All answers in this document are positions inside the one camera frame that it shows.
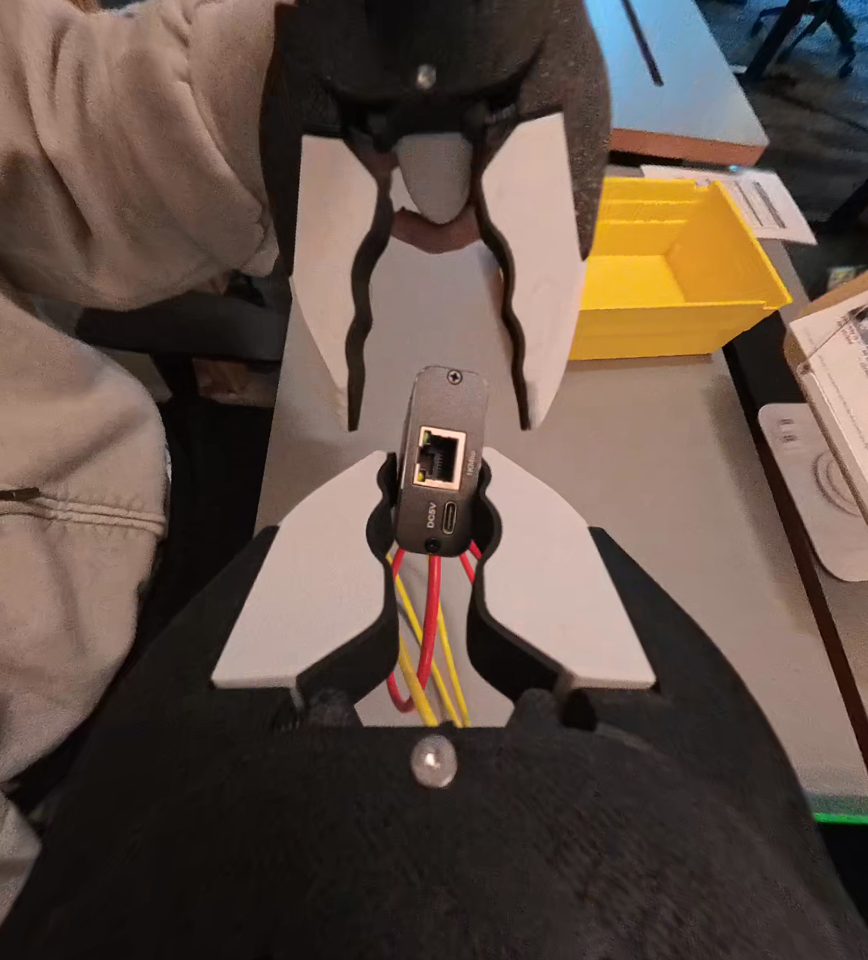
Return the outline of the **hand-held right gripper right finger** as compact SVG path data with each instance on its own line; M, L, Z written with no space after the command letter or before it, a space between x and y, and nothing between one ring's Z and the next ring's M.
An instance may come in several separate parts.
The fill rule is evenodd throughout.
M656 673L582 516L493 447L483 451L466 620L471 665L516 702L575 690L649 690Z

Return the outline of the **black ethernet splitter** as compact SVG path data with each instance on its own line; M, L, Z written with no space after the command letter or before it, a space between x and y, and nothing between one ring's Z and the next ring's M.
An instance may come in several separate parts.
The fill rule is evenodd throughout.
M393 536L417 555L455 558L472 539L488 413L480 374L427 366L416 376L399 458Z

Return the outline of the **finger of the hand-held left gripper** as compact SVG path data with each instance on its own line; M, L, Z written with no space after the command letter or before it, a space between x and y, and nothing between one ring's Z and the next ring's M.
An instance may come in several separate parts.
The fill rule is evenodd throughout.
M562 113L513 128L478 173L474 203L501 269L520 428L535 430L560 390L585 277Z
M391 180L342 139L301 139L292 282L347 431L360 427L370 282L391 239Z

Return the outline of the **dark cloth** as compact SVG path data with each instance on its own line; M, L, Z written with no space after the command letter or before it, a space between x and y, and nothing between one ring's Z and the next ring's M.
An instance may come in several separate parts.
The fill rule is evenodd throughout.
M141 604L135 653L252 539L273 414L202 396L190 357L155 354L153 363L171 391L158 408L172 479L167 535Z

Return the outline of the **grey metal stand base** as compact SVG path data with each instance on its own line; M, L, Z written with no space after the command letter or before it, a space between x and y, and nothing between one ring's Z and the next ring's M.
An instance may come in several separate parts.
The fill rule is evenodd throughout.
M822 567L868 582L868 525L810 408L768 403L757 421Z

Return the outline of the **person's left hand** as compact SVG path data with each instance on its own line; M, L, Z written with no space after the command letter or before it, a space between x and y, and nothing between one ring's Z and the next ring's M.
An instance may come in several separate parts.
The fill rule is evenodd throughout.
M431 222L419 212L402 208L393 216L391 235L434 256L465 249L479 242L481 237L476 212L471 205L445 223Z

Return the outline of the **white printed paper sheet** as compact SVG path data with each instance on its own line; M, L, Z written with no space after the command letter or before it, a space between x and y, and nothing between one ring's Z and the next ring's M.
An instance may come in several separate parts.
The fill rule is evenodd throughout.
M720 183L742 211L754 236L785 244L817 246L817 238L779 175L760 169L729 166L709 170L643 164L644 178L687 180L697 186Z

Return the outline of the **grey wood-edged table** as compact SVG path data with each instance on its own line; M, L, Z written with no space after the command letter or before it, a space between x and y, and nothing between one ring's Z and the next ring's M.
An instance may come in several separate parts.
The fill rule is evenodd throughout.
M750 166L768 138L693 1L586 1L608 70L610 150Z

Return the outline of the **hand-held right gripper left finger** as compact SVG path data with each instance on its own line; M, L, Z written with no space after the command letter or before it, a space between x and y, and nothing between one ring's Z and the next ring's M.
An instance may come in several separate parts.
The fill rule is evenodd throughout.
M221 690L322 691L356 704L396 666L388 551L396 460L376 451L312 491L273 531L213 670Z

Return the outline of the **yellow plastic bin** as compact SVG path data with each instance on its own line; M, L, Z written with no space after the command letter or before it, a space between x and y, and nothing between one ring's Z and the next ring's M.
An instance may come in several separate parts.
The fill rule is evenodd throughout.
M791 301L725 186L608 176L569 360L714 354Z

